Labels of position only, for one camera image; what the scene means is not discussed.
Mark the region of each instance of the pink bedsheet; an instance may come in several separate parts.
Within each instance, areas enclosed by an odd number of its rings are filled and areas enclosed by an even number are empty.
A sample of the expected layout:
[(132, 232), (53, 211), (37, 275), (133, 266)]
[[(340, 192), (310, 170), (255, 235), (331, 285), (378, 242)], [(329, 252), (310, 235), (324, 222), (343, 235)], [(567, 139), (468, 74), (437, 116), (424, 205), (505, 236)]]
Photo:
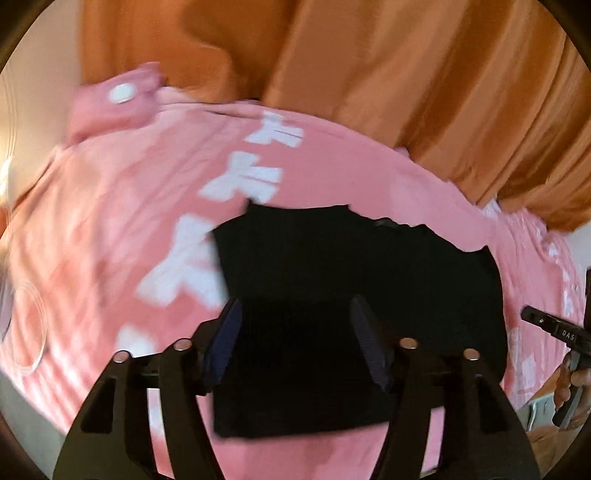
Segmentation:
[[(240, 215), (245, 199), (281, 207), (348, 203), (370, 218), (425, 223), (465, 251), (488, 245), (501, 272), (510, 359), (502, 386), (515, 407), (551, 375), (564, 346), (519, 319), (531, 304), (580, 320), (583, 287), (563, 235), (527, 211), (471, 205), (450, 183), (402, 154), (344, 127), (259, 105), (201, 105), (158, 93), (155, 121), (56, 149), (12, 220), (11, 272), (27, 290), (1, 348), (15, 385), (67, 431), (113, 353), (163, 350), (217, 316), (226, 293), (208, 232)], [(157, 394), (150, 416), (161, 471), (170, 473)], [(206, 423), (208, 399), (200, 399)], [(441, 415), (425, 468), (434, 465)], [(220, 440), (213, 447), (228, 480), (369, 478), (385, 426), (285, 439)]]

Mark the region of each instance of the hand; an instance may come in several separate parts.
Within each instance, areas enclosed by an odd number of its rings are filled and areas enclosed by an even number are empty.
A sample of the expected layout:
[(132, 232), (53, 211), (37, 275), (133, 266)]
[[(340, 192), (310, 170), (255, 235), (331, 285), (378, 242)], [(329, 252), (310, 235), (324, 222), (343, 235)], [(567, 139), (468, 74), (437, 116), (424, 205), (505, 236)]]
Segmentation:
[(558, 409), (570, 399), (571, 385), (584, 387), (583, 397), (570, 423), (571, 425), (578, 426), (587, 418), (591, 410), (591, 368), (570, 372), (569, 366), (570, 353), (564, 357), (564, 361), (560, 366), (560, 376), (558, 377), (556, 390), (554, 391), (554, 404), (556, 405), (556, 409)]

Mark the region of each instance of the brown curtain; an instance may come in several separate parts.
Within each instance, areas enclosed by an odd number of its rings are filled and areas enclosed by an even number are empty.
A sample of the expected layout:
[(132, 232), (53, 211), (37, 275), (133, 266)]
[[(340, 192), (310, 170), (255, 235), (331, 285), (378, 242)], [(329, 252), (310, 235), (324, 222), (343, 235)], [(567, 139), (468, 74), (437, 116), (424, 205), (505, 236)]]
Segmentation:
[(158, 60), (195, 98), (345, 125), (484, 205), (591, 219), (591, 74), (537, 0), (85, 0), (85, 79)]

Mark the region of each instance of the white bow print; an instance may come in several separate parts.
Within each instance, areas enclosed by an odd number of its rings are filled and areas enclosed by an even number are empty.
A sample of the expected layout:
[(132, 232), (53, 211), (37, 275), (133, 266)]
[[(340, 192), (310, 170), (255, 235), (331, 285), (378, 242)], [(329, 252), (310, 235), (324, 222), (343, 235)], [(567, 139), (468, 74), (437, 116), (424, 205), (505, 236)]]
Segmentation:
[(214, 202), (227, 202), (240, 190), (257, 203), (264, 204), (279, 190), (274, 184), (281, 181), (281, 168), (256, 167), (258, 155), (247, 152), (232, 152), (228, 171), (208, 182), (199, 195)]
[(146, 303), (165, 307), (181, 290), (210, 308), (226, 301), (223, 277), (217, 269), (215, 247), (206, 239), (213, 225), (194, 215), (178, 219), (168, 256), (138, 284), (136, 295)]
[(245, 142), (269, 145), (273, 140), (288, 147), (299, 147), (304, 137), (304, 129), (285, 127), (283, 117), (273, 112), (264, 112), (262, 127), (244, 139)]

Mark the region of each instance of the black garment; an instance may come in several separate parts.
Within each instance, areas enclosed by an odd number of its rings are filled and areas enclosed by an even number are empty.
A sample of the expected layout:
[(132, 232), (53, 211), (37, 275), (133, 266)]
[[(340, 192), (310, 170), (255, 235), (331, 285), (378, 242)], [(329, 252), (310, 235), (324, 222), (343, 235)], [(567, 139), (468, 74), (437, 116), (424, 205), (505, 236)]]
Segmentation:
[(501, 280), (487, 248), (466, 253), (424, 225), (370, 220), (347, 206), (250, 204), (213, 232), (243, 326), (214, 393), (221, 436), (343, 430), (388, 421), (349, 323), (363, 295), (384, 330), (434, 353), (476, 348), (499, 381), (507, 339)]

